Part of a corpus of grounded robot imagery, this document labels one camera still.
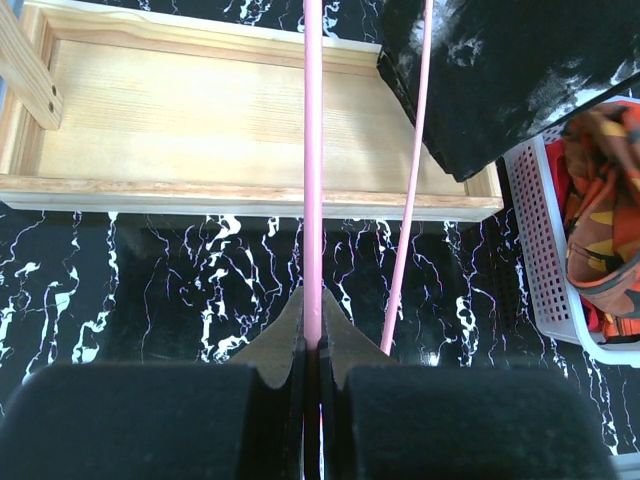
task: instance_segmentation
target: pink cord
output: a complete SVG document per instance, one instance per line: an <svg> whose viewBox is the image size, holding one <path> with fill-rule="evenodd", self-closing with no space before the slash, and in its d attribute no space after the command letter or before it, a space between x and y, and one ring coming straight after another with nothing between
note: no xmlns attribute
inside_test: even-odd
<svg viewBox="0 0 640 480"><path fill-rule="evenodd" d="M393 280L391 282L389 306L387 308L387 315L384 320L382 342L380 343L380 349L387 355L391 353L393 331L396 328L396 317L398 315L400 291L402 289L402 277L404 276L404 267L407 263L407 249L409 246L409 233L411 231L411 220L413 217L413 204L416 199L418 167L420 166L420 150L422 149L422 134L424 132L424 117L427 110L427 87L429 85L429 62L431 60L430 53L432 12L433 0L426 0L426 4L424 7L424 39L422 41L420 90L418 92L418 113L416 116L416 136L413 145L413 162L411 164L411 176L409 177L409 191L407 192L407 202L404 206L404 216L402 218L402 231L400 232L398 255L396 256L396 264L393 269Z"/></svg>
<svg viewBox="0 0 640 480"><path fill-rule="evenodd" d="M322 0L304 0L304 338L322 336Z"/></svg>

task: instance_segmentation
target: marble countertop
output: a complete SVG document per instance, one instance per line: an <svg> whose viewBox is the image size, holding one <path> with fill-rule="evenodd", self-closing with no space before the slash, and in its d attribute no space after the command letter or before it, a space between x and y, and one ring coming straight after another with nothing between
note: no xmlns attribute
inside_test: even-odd
<svg viewBox="0 0 640 480"><path fill-rule="evenodd" d="M301 28L301 1L108 3ZM325 32L379 42L382 3L329 2ZM503 191L505 209L481 224L414 225L393 355L432 367L553 370L591 399L611 453L640 451L640 372L601 365L536 330L504 182ZM396 222L325 222L325 285L376 343L397 242ZM300 284L301 253L301 219L26 212L0 204L0 414L22 382L53 362L228 360Z"/></svg>

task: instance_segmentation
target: red fabric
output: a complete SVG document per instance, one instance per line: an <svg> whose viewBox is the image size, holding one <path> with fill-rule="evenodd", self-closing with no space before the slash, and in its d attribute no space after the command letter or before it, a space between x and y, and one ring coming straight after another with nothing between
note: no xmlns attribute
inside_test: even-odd
<svg viewBox="0 0 640 480"><path fill-rule="evenodd" d="M564 143L562 140L557 140L546 145L545 149L547 151L547 159L549 160L549 168L551 169L553 188L556 192L556 199L558 200L558 208L560 208L560 215L564 217L565 204L571 185L571 177L569 177L567 164L564 161ZM580 299L582 300L584 316L587 320L589 331L601 332L602 322L605 320L604 313L602 310L593 306L589 300L585 300L582 296L580 296Z"/></svg>

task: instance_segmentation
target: pink strap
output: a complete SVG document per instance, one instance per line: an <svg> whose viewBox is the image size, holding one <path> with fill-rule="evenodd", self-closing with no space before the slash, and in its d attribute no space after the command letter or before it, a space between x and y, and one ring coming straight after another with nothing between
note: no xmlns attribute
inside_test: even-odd
<svg viewBox="0 0 640 480"><path fill-rule="evenodd" d="M322 336L322 0L304 0L304 338Z"/></svg>
<svg viewBox="0 0 640 480"><path fill-rule="evenodd" d="M402 231L400 232L398 255L396 256L396 264L393 269L389 306L387 307L387 315L384 320L384 330L382 331L382 342L380 343L380 349L387 355L391 353L393 331L396 327L398 305L400 304L400 291L402 289L402 277L404 276L404 267L407 262L407 248L409 246L409 233L411 231L411 220L413 217L413 204L416 199L420 150L422 149L422 135L424 132L424 117L427 110L427 86L429 85L429 62L431 60L432 12L433 0L426 0L424 7L424 39L422 41L420 90L418 93L418 113L416 116L416 136L413 145L413 162L411 164L411 176L409 177L407 202L404 206L404 217L402 218Z"/></svg>

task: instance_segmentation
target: wooden box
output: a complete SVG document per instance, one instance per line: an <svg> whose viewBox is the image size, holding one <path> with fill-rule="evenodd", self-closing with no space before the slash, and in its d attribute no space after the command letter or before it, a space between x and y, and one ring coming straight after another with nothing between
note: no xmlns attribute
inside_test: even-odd
<svg viewBox="0 0 640 480"><path fill-rule="evenodd" d="M9 89L2 201L302 215L302 34L60 0L28 1L21 24L63 100L49 105L59 129L43 129ZM325 39L328 218L402 217L414 129L378 75L379 48ZM502 208L494 165L456 183L423 150L416 220Z"/></svg>

